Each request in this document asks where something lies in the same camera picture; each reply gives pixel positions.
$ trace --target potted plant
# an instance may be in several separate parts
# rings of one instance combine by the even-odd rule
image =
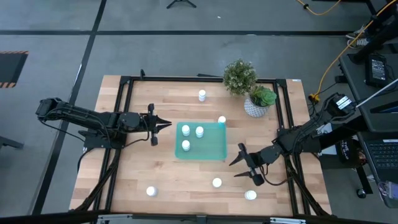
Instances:
[[[250,62],[239,59],[225,68],[223,83],[232,95],[243,96],[256,81],[256,71]]]
[[[264,86],[255,86],[244,101],[244,110],[252,117],[260,118],[275,104],[276,93]]]

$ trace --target white bottle cap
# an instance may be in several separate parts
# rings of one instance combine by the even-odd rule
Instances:
[[[226,118],[225,118],[224,116],[220,116],[220,117],[218,118],[218,122],[219,122],[219,123],[225,123],[225,121],[226,121]]]
[[[197,127],[197,130],[196,130],[196,132],[197,132],[197,137],[198,138],[202,138],[203,137],[203,127]]]
[[[188,140],[182,141],[182,149],[187,152],[191,148],[191,144],[189,143]]]
[[[221,181],[221,179],[220,178],[214,178],[214,180],[213,180],[213,187],[221,187],[221,184],[222,184],[223,182]]]
[[[184,125],[184,126],[182,126],[182,134],[184,135],[184,136],[189,136],[189,126],[188,125]]]
[[[157,189],[155,187],[152,187],[152,186],[148,187],[147,188],[147,195],[151,196],[151,197],[156,196],[157,195]]]
[[[197,127],[197,134],[203,134],[203,127]]]
[[[205,90],[200,90],[199,91],[199,96],[206,96],[206,91]]]
[[[248,190],[247,192],[244,193],[244,198],[248,200],[254,200],[257,197],[257,193],[253,190]]]

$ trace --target laptop keyboard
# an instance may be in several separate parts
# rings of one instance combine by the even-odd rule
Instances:
[[[366,142],[378,169],[398,169],[398,142]]]

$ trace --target white pot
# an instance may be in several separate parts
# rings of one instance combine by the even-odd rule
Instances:
[[[268,112],[269,106],[261,107],[256,106],[248,96],[244,101],[244,110],[252,117],[260,118]]]

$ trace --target tripod leg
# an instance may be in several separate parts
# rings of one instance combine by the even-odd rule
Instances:
[[[170,7],[172,7],[172,5],[173,5],[174,3],[176,3],[176,2],[178,2],[178,0],[174,0],[173,2],[171,2],[171,3],[166,7],[166,9],[170,9]]]
[[[189,3],[192,7],[197,7],[194,3],[190,2],[189,0],[186,0],[187,3]]]

